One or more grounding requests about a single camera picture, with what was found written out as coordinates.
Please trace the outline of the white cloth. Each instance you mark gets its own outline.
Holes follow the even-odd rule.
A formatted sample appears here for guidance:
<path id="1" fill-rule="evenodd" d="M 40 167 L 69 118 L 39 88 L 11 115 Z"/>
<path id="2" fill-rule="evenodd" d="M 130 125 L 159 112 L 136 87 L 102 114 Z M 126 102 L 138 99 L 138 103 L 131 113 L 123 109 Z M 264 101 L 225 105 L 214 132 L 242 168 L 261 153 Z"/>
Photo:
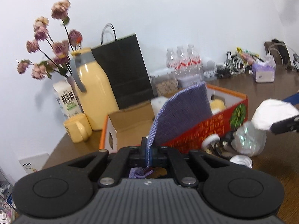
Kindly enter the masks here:
<path id="1" fill-rule="evenodd" d="M 270 130 L 272 124 L 298 115 L 291 103 L 276 99 L 264 100 L 256 109 L 251 122 L 258 130 Z"/>

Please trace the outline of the white jar lid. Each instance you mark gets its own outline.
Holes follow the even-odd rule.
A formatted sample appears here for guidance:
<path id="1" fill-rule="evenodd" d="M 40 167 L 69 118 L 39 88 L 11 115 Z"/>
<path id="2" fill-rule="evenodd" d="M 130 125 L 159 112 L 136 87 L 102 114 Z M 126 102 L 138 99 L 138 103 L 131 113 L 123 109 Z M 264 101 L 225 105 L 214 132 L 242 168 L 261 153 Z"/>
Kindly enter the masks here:
<path id="1" fill-rule="evenodd" d="M 235 164 L 246 166 L 250 169 L 252 169 L 253 166 L 251 158 L 246 155 L 235 155 L 229 161 Z"/>

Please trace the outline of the yellow white plush toy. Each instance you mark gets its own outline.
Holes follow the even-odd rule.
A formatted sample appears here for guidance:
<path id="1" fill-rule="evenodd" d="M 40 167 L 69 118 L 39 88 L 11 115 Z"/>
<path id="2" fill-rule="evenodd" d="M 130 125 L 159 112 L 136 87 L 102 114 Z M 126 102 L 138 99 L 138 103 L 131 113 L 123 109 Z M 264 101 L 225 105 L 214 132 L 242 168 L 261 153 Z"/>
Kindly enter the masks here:
<path id="1" fill-rule="evenodd" d="M 219 112 L 222 112 L 226 109 L 225 103 L 220 99 L 214 99 L 209 102 L 210 103 L 210 109 L 213 115 L 218 114 Z"/>

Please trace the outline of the purple knitted pouch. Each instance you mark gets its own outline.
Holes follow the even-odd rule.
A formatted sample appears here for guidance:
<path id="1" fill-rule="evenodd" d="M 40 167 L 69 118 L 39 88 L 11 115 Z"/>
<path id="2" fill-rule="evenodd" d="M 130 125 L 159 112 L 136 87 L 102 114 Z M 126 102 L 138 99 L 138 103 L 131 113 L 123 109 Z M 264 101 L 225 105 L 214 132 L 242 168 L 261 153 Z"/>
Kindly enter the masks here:
<path id="1" fill-rule="evenodd" d="M 146 167 L 131 168 L 129 178 L 145 178 L 150 167 L 152 146 L 160 146 L 174 140 L 213 114 L 207 96 L 206 83 L 195 84 L 173 95 L 164 105 L 150 128 L 145 148 Z"/>

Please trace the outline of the translucent plastic container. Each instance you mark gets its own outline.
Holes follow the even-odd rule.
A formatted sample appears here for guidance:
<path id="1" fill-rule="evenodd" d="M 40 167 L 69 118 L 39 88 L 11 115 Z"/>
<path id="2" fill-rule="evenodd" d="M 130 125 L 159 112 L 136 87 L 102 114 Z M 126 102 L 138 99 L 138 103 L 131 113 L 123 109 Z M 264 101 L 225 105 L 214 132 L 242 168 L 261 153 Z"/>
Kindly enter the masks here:
<path id="1" fill-rule="evenodd" d="M 163 112 L 164 105 L 169 99 L 170 98 L 167 98 L 165 96 L 159 96 L 150 100 L 152 111 L 154 113 L 154 118 L 156 118 L 158 115 L 160 115 Z"/>

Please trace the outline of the iridescent plastic bag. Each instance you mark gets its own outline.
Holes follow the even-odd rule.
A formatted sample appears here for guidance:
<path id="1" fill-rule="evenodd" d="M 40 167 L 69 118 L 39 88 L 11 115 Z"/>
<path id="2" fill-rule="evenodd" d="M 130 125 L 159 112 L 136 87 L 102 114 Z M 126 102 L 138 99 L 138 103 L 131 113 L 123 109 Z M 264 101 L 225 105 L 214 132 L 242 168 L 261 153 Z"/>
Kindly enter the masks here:
<path id="1" fill-rule="evenodd" d="M 266 145 L 266 132 L 256 129 L 251 121 L 243 123 L 233 136 L 231 143 L 233 149 L 248 157 L 261 154 Z"/>

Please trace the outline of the purple tissue pack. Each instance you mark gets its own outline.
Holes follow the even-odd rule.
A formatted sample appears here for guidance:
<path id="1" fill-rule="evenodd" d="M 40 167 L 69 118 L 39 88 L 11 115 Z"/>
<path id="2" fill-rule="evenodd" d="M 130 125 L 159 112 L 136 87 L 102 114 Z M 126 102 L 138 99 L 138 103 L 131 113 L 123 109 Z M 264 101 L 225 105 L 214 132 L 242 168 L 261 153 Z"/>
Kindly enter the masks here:
<path id="1" fill-rule="evenodd" d="M 256 83 L 273 83 L 275 67 L 271 61 L 255 62 L 252 64 L 252 74 Z"/>

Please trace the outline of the white power adapter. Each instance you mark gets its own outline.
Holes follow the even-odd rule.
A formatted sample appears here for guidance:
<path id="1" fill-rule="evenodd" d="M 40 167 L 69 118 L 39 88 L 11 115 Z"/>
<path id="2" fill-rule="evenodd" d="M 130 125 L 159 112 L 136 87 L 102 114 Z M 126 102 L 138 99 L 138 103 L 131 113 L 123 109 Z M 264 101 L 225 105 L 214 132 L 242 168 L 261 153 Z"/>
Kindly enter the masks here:
<path id="1" fill-rule="evenodd" d="M 277 66 L 298 72 L 298 53 L 283 41 L 272 39 L 264 42 L 265 51 L 274 57 Z"/>

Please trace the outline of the colourful snack packet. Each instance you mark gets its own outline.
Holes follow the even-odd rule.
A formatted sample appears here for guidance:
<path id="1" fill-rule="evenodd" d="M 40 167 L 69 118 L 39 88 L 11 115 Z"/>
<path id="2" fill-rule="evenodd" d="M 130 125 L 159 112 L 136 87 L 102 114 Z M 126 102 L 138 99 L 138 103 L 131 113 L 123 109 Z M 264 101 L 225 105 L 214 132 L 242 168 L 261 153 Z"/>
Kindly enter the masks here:
<path id="1" fill-rule="evenodd" d="M 257 53 L 242 49 L 240 47 L 236 47 L 236 50 L 240 57 L 249 64 L 254 63 L 256 59 L 259 59 L 259 54 Z"/>

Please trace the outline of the red cardboard box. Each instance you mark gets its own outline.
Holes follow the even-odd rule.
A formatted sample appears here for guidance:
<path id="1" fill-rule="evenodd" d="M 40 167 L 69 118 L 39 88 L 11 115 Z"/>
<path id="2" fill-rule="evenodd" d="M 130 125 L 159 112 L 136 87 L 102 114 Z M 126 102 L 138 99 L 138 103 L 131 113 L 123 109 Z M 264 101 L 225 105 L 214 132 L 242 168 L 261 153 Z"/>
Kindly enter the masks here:
<path id="1" fill-rule="evenodd" d="M 157 97 L 108 114 L 99 148 L 115 153 L 123 147 L 139 146 L 147 136 L 153 145 L 187 153 L 200 149 L 208 136 L 225 136 L 248 119 L 246 94 L 210 84 L 167 95 L 156 114 L 152 103 L 161 100 Z"/>

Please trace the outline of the white lidded small jar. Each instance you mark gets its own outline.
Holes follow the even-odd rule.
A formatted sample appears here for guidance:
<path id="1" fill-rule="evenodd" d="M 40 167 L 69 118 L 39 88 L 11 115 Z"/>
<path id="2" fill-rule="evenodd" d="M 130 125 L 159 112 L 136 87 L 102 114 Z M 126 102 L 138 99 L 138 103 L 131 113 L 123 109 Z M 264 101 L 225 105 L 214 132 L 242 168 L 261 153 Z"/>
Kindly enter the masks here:
<path id="1" fill-rule="evenodd" d="M 216 133 L 209 135 L 207 138 L 205 138 L 203 140 L 201 149 L 208 150 L 208 149 L 212 148 L 220 140 L 221 140 L 220 136 Z"/>

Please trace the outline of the white robot toy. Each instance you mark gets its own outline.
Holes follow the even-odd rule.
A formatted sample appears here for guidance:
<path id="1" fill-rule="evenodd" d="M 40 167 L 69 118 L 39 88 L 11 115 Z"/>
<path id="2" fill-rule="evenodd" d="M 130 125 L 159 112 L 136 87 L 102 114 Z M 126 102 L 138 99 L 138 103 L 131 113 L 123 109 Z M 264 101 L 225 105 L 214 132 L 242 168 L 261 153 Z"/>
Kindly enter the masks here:
<path id="1" fill-rule="evenodd" d="M 202 62 L 202 68 L 204 71 L 205 80 L 215 80 L 216 76 L 216 64 L 212 60 L 206 60 Z"/>

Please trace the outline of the water bottle right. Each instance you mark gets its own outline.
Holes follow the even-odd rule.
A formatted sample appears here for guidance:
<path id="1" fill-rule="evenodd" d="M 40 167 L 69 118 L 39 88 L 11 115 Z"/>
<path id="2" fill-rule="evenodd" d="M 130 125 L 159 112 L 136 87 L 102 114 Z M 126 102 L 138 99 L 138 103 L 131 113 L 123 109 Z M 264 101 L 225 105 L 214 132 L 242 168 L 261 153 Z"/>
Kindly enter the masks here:
<path id="1" fill-rule="evenodd" d="M 187 70 L 191 74 L 200 75 L 201 72 L 202 72 L 202 70 L 201 70 L 201 57 L 200 57 L 198 51 L 195 49 L 194 45 L 188 44 L 187 55 L 189 57 L 189 66 L 187 67 Z"/>

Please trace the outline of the water bottle middle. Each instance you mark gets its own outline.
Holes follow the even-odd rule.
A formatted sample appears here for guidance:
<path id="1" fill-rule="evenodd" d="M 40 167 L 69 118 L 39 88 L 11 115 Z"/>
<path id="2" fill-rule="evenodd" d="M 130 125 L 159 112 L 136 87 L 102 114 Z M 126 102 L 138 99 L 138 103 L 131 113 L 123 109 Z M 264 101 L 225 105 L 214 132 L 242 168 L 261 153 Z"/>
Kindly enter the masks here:
<path id="1" fill-rule="evenodd" d="M 189 58 L 186 56 L 183 46 L 177 47 L 177 70 L 176 74 L 186 73 L 189 69 Z"/>

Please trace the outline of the clear snack container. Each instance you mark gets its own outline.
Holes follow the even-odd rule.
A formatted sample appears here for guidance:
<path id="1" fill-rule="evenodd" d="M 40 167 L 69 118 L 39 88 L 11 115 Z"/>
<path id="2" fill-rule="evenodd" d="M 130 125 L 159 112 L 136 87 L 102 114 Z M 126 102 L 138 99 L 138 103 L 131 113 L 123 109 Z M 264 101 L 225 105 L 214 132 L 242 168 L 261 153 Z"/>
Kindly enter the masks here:
<path id="1" fill-rule="evenodd" d="M 178 90 L 174 68 L 163 68 L 149 75 L 155 96 L 164 96 Z"/>

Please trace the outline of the black paper bag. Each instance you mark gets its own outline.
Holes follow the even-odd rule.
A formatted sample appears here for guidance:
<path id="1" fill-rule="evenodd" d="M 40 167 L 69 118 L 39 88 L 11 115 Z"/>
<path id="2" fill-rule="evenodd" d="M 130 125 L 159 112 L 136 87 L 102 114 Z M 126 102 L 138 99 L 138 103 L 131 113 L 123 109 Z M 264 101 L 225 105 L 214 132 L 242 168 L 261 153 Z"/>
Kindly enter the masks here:
<path id="1" fill-rule="evenodd" d="M 100 42 L 92 54 L 110 81 L 118 107 L 125 109 L 154 98 L 136 35 L 118 39 L 108 23 Z"/>

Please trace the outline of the yellow thermos jug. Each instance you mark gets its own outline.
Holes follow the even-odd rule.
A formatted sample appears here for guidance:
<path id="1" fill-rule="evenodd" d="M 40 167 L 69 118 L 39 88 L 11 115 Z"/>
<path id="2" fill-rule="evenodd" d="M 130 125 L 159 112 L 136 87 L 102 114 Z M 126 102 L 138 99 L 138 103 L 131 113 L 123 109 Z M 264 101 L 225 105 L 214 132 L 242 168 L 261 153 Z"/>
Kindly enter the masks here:
<path id="1" fill-rule="evenodd" d="M 90 48 L 71 52 L 75 91 L 93 130 L 102 130 L 106 116 L 119 110 L 107 74 Z"/>

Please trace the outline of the yellow mug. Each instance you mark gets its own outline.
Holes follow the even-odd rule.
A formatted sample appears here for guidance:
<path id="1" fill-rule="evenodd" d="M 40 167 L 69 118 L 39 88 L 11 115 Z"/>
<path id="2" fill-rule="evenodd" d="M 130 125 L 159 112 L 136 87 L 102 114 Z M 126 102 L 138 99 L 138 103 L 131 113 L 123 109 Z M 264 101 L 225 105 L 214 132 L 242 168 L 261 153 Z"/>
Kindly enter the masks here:
<path id="1" fill-rule="evenodd" d="M 92 128 L 86 115 L 83 113 L 67 119 L 63 125 L 73 143 L 85 142 L 92 135 Z"/>

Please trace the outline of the white milk carton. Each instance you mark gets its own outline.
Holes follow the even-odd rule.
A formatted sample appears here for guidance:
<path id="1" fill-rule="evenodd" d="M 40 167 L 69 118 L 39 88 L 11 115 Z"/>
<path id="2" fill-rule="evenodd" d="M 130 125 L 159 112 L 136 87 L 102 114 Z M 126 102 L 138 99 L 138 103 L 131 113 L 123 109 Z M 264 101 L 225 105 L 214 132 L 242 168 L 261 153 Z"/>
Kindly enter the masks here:
<path id="1" fill-rule="evenodd" d="M 65 81 L 53 84 L 54 94 L 65 119 L 82 113 L 82 109 L 71 85 Z"/>

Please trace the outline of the dried pink flower bouquet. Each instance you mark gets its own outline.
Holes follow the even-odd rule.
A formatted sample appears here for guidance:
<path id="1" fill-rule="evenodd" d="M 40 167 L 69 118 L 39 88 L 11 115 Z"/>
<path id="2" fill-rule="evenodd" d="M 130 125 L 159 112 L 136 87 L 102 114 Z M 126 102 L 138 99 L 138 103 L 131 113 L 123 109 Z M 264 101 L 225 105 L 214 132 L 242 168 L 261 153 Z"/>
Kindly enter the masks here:
<path id="1" fill-rule="evenodd" d="M 59 0 L 51 7 L 51 18 L 60 23 L 65 38 L 55 40 L 50 33 L 50 20 L 37 17 L 33 23 L 33 38 L 27 40 L 25 48 L 29 54 L 41 54 L 40 60 L 23 59 L 17 61 L 17 72 L 30 72 L 35 80 L 51 79 L 53 74 L 64 78 L 72 75 L 71 57 L 82 48 L 83 35 L 76 29 L 69 29 L 70 0 Z"/>

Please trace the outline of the white box beside table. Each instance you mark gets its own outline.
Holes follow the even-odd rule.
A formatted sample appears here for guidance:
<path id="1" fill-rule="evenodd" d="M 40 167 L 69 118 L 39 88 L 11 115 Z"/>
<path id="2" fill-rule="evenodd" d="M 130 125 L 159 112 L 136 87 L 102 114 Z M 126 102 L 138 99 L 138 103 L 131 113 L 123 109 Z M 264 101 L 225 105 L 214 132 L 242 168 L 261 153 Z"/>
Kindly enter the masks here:
<path id="1" fill-rule="evenodd" d="M 27 174 L 31 174 L 40 171 L 49 159 L 49 156 L 48 153 L 43 153 L 33 157 L 20 159 L 19 163 Z"/>

